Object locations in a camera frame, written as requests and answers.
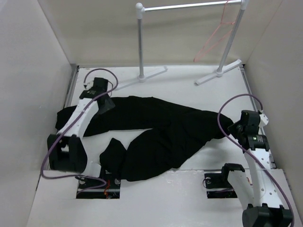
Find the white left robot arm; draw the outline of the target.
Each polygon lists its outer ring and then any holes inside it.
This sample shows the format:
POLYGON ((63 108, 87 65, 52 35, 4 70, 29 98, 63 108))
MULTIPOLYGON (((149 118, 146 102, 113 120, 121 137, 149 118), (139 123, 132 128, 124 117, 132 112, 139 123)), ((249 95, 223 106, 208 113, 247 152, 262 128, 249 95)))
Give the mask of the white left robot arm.
POLYGON ((105 186, 106 176, 101 173, 101 165, 93 155, 85 150, 82 141, 91 120, 115 107, 107 89, 107 79, 94 78, 92 87, 81 93, 67 123, 47 139, 52 170, 90 176, 90 183, 98 189, 105 186))

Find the black trousers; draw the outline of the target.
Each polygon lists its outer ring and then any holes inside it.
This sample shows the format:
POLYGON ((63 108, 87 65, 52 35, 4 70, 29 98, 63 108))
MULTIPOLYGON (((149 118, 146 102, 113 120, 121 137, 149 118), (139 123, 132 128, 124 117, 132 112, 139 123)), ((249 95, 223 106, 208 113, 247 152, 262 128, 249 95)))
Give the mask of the black trousers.
POLYGON ((114 97, 112 100, 115 107, 94 117, 84 135, 142 131, 128 148, 111 139, 99 156, 102 168, 119 180, 147 180, 178 169, 207 142, 228 135, 228 127, 233 123, 223 114, 154 97, 114 97))

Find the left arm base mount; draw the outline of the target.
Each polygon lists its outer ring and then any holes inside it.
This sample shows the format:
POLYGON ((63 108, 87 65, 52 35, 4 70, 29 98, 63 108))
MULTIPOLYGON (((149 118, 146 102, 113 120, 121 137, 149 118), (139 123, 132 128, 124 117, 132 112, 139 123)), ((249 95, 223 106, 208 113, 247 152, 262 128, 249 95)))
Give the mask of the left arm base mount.
POLYGON ((97 179, 79 178, 76 199, 119 199, 121 180, 116 179, 110 172, 102 175, 106 183, 97 179))

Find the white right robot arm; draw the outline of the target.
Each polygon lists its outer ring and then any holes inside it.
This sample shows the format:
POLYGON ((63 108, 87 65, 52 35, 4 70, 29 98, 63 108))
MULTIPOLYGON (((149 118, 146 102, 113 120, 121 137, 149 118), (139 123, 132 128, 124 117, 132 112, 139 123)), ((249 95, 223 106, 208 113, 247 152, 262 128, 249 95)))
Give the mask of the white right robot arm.
POLYGON ((251 181, 240 164, 227 163, 222 167, 220 183, 235 190, 240 200, 242 224, 245 227, 291 227, 294 215, 285 208, 279 195, 285 195, 271 175, 270 147, 259 129, 268 124, 262 112, 243 110, 239 121, 228 127, 237 140, 248 163, 251 181))

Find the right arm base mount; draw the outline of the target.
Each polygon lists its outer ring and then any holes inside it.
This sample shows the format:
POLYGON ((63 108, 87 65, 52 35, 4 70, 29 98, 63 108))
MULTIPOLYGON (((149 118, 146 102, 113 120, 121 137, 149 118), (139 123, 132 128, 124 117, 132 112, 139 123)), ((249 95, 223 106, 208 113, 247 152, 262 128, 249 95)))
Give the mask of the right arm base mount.
POLYGON ((203 186, 208 199, 233 199, 237 194, 231 184, 224 180, 219 171, 204 172, 203 186))

